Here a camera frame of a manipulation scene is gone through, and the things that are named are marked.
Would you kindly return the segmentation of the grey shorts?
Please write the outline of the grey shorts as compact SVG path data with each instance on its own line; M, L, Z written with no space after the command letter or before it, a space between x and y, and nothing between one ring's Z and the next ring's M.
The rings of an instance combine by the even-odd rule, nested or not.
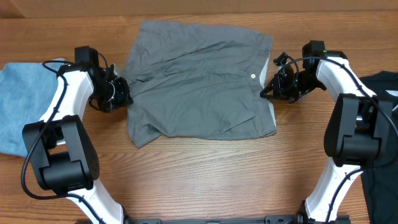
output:
M125 63L127 131L142 147L161 135L209 140L276 133L260 96L273 38L235 26L143 21Z

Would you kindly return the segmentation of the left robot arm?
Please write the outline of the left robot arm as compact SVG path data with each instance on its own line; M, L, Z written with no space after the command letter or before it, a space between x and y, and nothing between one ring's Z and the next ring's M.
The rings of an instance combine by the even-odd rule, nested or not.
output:
M75 48L74 62L61 61L54 73L57 90L49 108L36 123L24 126L22 137L27 156L21 170L23 191L36 200L46 196L32 193L26 184L28 166L43 190L54 192L50 199L67 198L92 223L132 223L125 208L117 203L100 181L96 150L82 123L86 105L110 113L133 103L127 81L114 64L100 66L103 54L89 46Z

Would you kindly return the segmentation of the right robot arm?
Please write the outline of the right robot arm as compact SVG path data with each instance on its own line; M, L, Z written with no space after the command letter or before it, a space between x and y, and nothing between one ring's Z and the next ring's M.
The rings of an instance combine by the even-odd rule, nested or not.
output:
M279 68L260 93L267 99L295 103L316 88L335 102L323 147L328 160L313 192L295 215L268 215L265 223L350 223L337 211L355 179L379 159L393 123L392 103L379 98L352 71L342 51L326 50L319 40L302 48L302 57L287 53L273 61Z

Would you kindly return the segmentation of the folded blue denim garment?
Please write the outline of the folded blue denim garment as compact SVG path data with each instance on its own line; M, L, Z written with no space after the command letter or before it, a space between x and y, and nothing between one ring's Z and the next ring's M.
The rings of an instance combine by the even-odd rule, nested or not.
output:
M1 153L25 157L25 124L36 123L58 86L56 74L41 63L7 63L1 70Z

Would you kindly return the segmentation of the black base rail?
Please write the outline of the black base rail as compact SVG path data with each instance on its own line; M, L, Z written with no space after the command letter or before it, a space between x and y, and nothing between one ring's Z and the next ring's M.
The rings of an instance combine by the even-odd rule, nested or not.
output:
M321 223L306 220L303 215L267 215L264 218L227 218L227 219L191 219L191 220L161 220L161 219L131 219L122 221L130 224L304 224Z

